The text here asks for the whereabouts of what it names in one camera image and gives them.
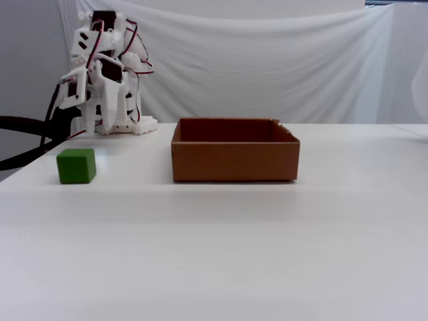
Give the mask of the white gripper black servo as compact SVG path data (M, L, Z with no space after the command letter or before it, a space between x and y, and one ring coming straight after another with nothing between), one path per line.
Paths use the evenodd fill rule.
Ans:
M86 93L90 95L86 98L84 109L84 125L88 134L95 131L97 105L100 105L100 102L104 130L109 131L113 127L118 109L118 95L122 88L123 69L124 66L119 61L109 57L98 57L89 67Z

